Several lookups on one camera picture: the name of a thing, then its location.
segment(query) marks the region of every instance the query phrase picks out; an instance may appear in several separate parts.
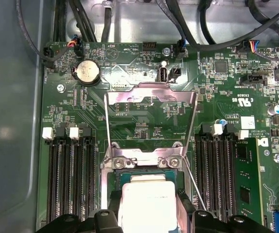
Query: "black dimm slot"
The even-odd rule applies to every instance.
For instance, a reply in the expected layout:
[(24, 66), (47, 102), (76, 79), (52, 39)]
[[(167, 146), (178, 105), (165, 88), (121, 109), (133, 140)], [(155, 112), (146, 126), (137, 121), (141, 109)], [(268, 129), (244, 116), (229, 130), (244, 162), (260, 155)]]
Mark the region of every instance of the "black dimm slot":
[(212, 199), (214, 202), (213, 210), (216, 215), (219, 215), (217, 213), (219, 209), (219, 199), (218, 199), (218, 158), (215, 153), (215, 147), (214, 143), (212, 141), (209, 141), (209, 156), (212, 158), (213, 163), (213, 180), (212, 180)]
[(209, 206), (209, 211), (214, 211), (216, 209), (216, 201), (215, 201), (215, 195), (214, 195), (214, 185), (213, 185), (213, 167), (215, 164), (213, 164), (213, 151), (211, 146), (209, 146), (209, 153), (207, 153), (207, 167), (208, 167), (208, 188), (209, 188), (209, 200), (210, 200), (210, 206)]
[(88, 218), (90, 212), (94, 210), (95, 205), (95, 151), (94, 143), (91, 142), (86, 145), (87, 150), (87, 195), (86, 195), (86, 207), (85, 207), (85, 216)]
[(220, 199), (220, 219), (224, 222), (227, 221), (227, 205), (226, 205), (226, 189), (225, 189), (225, 161), (224, 144), (223, 141), (215, 142), (218, 151), (219, 159), (219, 199)]
[(49, 175), (47, 199), (47, 224), (56, 218), (58, 189), (58, 146), (49, 147)]
[(73, 214), (81, 218), (82, 198), (82, 146), (74, 145), (73, 164)]
[(201, 141), (196, 141), (195, 143), (195, 169), (196, 169), (196, 183), (197, 188), (202, 196), (202, 177), (199, 168), (199, 160), (201, 155)]
[(224, 168), (224, 192), (225, 192), (225, 208), (227, 211), (231, 210), (231, 189), (230, 189), (230, 173), (231, 173), (231, 167), (229, 166), (229, 142), (227, 140), (223, 141), (223, 168)]
[(69, 214), (69, 198), (70, 198), (70, 176), (71, 176), (71, 170), (70, 170), (70, 145), (69, 141), (66, 142), (65, 145), (62, 146), (61, 151), (61, 202), (60, 202), (60, 208), (61, 208), (61, 215)]
[(230, 198), (231, 198), (231, 210), (232, 214), (236, 213), (236, 199), (235, 199), (235, 166), (234, 166), (234, 158), (236, 158), (236, 147), (234, 146), (234, 142), (230, 140), (228, 142), (228, 160), (230, 167)]

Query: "cable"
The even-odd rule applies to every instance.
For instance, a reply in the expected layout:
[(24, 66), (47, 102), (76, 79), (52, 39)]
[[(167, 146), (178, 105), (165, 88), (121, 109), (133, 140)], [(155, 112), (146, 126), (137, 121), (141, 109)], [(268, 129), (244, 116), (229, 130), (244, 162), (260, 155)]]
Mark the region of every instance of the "cable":
[(111, 17), (112, 17), (111, 8), (105, 8), (104, 29), (103, 29), (102, 35), (101, 35), (101, 42), (108, 42), (108, 40), (109, 40)]
[(173, 16), (173, 14), (169, 11), (168, 7), (165, 5), (163, 0), (156, 0), (156, 3), (160, 7), (160, 9), (164, 12), (164, 14), (169, 18), (170, 21), (176, 26), (178, 32), (181, 35), (182, 40), (186, 40), (186, 36), (183, 33), (181, 25), (178, 23), (177, 19)]
[(66, 41), (66, 0), (60, 0), (59, 38)]
[(22, 31), (26, 41), (28, 42), (28, 45), (43, 60), (46, 60), (46, 61), (49, 61), (49, 62), (54, 62), (54, 61), (60, 59), (69, 50), (69, 47), (66, 46), (66, 47), (62, 48), (60, 50), (60, 52), (55, 57), (47, 57), (47, 56), (43, 55), (37, 49), (37, 47), (34, 45), (32, 39), (29, 36), (28, 31), (26, 29), (26, 25), (25, 25), (25, 22), (24, 22), (23, 14), (22, 14), (21, 0), (16, 0), (16, 16), (17, 16), (17, 19), (18, 19), (19, 27), (21, 28), (21, 31)]
[(58, 33), (59, 33), (59, 17), (60, 17), (60, 6), (61, 0), (55, 1), (55, 9), (54, 9), (54, 23), (53, 23), (53, 41), (58, 41)]
[(97, 42), (96, 36), (94, 34), (94, 30), (92, 28), (91, 21), (88, 18), (87, 14), (86, 14), (86, 11), (85, 11), (84, 7), (82, 6), (80, 0), (73, 0), (73, 2), (75, 3), (75, 5), (78, 9), (78, 13), (81, 16), (81, 19), (83, 20), (83, 23), (85, 24), (85, 28), (87, 30), (89, 41), (90, 42)]
[(279, 58), (278, 57), (270, 57), (265, 55), (264, 53), (258, 52), (258, 44), (259, 44), (259, 40), (255, 41), (255, 40), (250, 40), (250, 48), (252, 53), (258, 55), (259, 57), (262, 57), (266, 60), (272, 61), (272, 62), (279, 62)]
[(278, 13), (273, 18), (271, 18), (269, 21), (267, 21), (264, 25), (254, 29), (253, 31), (247, 33), (246, 35), (240, 36), (234, 40), (216, 44), (216, 45), (199, 45), (193, 38), (192, 34), (190, 33), (190, 30), (188, 29), (188, 26), (180, 11), (177, 0), (166, 0), (166, 3), (168, 5), (169, 10), (173, 13), (175, 18), (180, 23), (180, 25), (184, 31), (184, 34), (186, 35), (186, 38), (189, 41), (189, 44), (198, 51), (214, 51), (214, 50), (220, 50), (220, 49), (224, 49), (226, 47), (231, 47), (231, 46), (237, 45), (237, 44), (241, 43), (243, 40), (249, 40), (249, 39), (252, 39), (253, 37), (259, 35), (264, 30), (266, 30), (268, 27), (270, 27), (272, 24), (274, 24), (275, 22), (277, 22), (279, 20), (279, 13)]
[(77, 21), (78, 28), (80, 29), (80, 32), (82, 34), (82, 39), (83, 39), (83, 41), (88, 42), (89, 41), (88, 33), (85, 28), (84, 22), (83, 22), (82, 18), (80, 17), (77, 6), (76, 6), (74, 0), (68, 0), (68, 2), (69, 2), (71, 10), (73, 12), (73, 15)]
[(207, 28), (206, 23), (206, 11), (211, 6), (212, 0), (201, 0), (198, 5), (198, 11), (199, 11), (199, 23), (201, 26), (201, 30), (203, 32), (203, 35), (210, 45), (215, 45), (216, 42), (212, 38), (211, 34), (209, 33), (209, 30)]
[(269, 57), (261, 52), (255, 51), (254, 52), (255, 55), (258, 55), (259, 57), (262, 57), (266, 60), (272, 61), (272, 62), (279, 62), (279, 58), (278, 57)]
[[(261, 24), (265, 24), (270, 18), (268, 18), (266, 15), (264, 15), (260, 9), (257, 7), (255, 0), (248, 0), (248, 8), (251, 13), (251, 15), (254, 17), (255, 20), (257, 20)], [(274, 23), (270, 27), (270, 29), (274, 30), (279, 35), (279, 24)]]

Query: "screw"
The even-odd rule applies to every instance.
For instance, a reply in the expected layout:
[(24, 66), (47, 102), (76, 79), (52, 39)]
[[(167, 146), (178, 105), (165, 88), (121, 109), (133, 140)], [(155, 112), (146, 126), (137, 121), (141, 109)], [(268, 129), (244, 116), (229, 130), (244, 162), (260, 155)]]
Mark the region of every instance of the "screw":
[(279, 154), (274, 155), (274, 161), (279, 164)]
[(242, 223), (242, 222), (244, 222), (244, 219), (242, 219), (241, 217), (234, 217), (234, 221)]
[(117, 168), (117, 169), (121, 169), (121, 168), (124, 168), (124, 161), (122, 159), (116, 159), (114, 161), (114, 166)]
[(169, 164), (172, 166), (172, 167), (178, 167), (179, 166), (179, 160), (176, 159), (176, 158), (172, 158), (169, 160)]
[(66, 91), (66, 87), (63, 84), (58, 84), (56, 89), (59, 93), (64, 93)]
[(202, 217), (206, 217), (207, 216), (207, 213), (205, 211), (200, 211), (198, 214), (201, 215)]
[(165, 57), (168, 57), (168, 56), (171, 54), (170, 48), (164, 48), (164, 49), (162, 50), (162, 54), (163, 54)]

